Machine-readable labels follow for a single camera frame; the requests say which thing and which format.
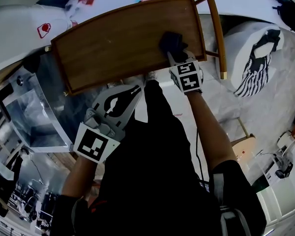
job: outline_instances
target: black and white garment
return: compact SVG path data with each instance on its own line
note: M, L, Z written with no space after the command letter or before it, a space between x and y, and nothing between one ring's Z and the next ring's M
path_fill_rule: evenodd
M262 58L256 58L255 49L273 42L272 52L276 51L276 47L280 41L280 30L268 30L261 40L254 45L251 50L249 60L245 66L244 73L239 88L234 92L239 97L247 97L255 95L269 82L269 64L271 62L271 53Z

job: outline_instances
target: black pants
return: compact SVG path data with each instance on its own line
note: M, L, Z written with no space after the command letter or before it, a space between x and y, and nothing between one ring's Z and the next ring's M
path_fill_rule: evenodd
M12 171L14 172L14 179L6 180L2 176L0 176L0 198L2 198L2 200L6 203L8 203L10 196L15 189L15 184L19 180L22 162L23 159L19 156L19 153L17 152L11 159L11 161L6 165L8 169L11 170L12 168Z
M145 99L148 123L133 115L127 124L125 138L106 160L99 193L102 199L119 193L125 183L127 192L136 195L146 188L147 181L162 189L180 179L186 182L197 177L183 126L173 116L157 81L147 83Z

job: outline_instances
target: gray tile floor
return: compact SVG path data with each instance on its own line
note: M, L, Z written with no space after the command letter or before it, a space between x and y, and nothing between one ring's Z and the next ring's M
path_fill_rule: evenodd
M212 20L209 15L200 15L206 47L215 51L215 37ZM234 22L245 21L240 17L222 17L223 29L230 28ZM284 48L274 54L271 66L276 73L262 91L251 97L238 98L228 91L218 80L215 61L210 58L202 62L205 73L203 97L207 101L216 118L228 133L230 140L244 136L236 117L243 121L248 133L253 133L257 139L254 154L260 150L274 153L276 142L283 132L292 127L295 117L295 34L282 30ZM261 155L254 159L261 167L269 162L270 155ZM253 182L262 171L258 167L249 172L247 178Z

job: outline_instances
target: floor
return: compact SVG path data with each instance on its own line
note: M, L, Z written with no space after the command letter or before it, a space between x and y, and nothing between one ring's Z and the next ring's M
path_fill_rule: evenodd
M206 48L215 51L212 20L209 15L201 15L200 20ZM242 17L223 16L224 34L231 27L247 20ZM275 54L275 58L270 64L277 71L266 87L254 96L235 97L232 92L221 85L215 70L214 58L209 58L208 61L201 63L205 74L204 99L231 141L244 137L243 130L235 119L241 118L248 133L253 133L257 139L257 145L253 151L255 155L262 149L264 153L275 153L277 139L290 129L295 117L295 34L284 29L282 31L285 37L284 48ZM187 98L173 85L167 69L158 71L157 76L174 115L180 119L185 128L191 144L192 161L196 172L201 177L200 165L195 153L196 125ZM136 119L147 121L144 97L137 106ZM207 164L200 142L198 155L201 160L204 179L208 181ZM250 171L246 175L250 183L253 183L262 175L261 169L269 163L270 157L268 154L263 154L252 160L249 164Z

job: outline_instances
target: black bag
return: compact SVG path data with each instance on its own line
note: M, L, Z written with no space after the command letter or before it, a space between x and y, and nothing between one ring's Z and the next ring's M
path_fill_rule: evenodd
M273 9L276 9L283 22L295 31L295 3L285 1L281 6L273 7Z

